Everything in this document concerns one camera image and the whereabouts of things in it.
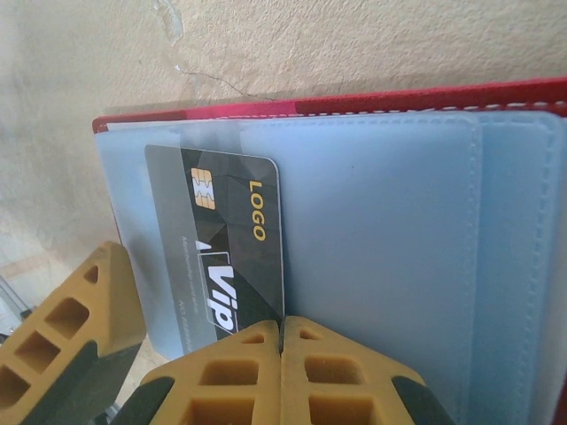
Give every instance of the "yellow foam block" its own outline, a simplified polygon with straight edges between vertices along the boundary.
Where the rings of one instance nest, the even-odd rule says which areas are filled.
[[[279,423],[279,331],[262,321],[151,371],[142,385],[169,376],[175,383],[151,425]]]
[[[0,423],[21,423],[86,343],[104,358],[144,336],[128,253],[104,243],[0,347]]]
[[[392,378],[421,376],[323,326],[288,317],[282,353],[282,425],[414,425]]]

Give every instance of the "credit card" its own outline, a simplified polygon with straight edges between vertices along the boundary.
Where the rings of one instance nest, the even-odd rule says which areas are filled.
[[[276,164],[148,145],[145,157],[183,350],[284,316]]]

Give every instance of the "black rubber part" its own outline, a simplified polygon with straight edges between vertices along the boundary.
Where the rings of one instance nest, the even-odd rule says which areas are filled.
[[[112,406],[140,344],[99,358],[86,343],[20,425],[82,425]]]
[[[394,376],[392,383],[416,425],[454,425],[429,388],[406,376]]]
[[[111,425],[149,425],[174,382],[174,378],[163,376],[136,388]]]

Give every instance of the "white stitching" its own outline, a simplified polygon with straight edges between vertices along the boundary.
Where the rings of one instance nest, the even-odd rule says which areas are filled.
[[[422,110],[408,109],[407,112],[435,112],[435,111],[481,111],[483,109],[494,110],[494,109],[508,109],[508,108],[524,108],[529,104],[538,107],[546,108],[549,106],[556,106],[559,108],[567,107],[567,102],[564,100],[557,100],[555,102],[510,102],[508,104],[487,104],[487,105],[471,105],[464,106],[459,109],[457,106],[442,106],[440,108],[427,108]],[[278,113],[277,115],[228,115],[223,117],[215,118],[215,120],[230,120],[230,119],[246,119],[246,118],[290,118],[290,117],[324,117],[327,115],[362,115],[368,113],[398,113],[403,112],[397,109],[391,110],[376,110],[376,111],[360,111],[360,112],[317,112],[317,113]]]

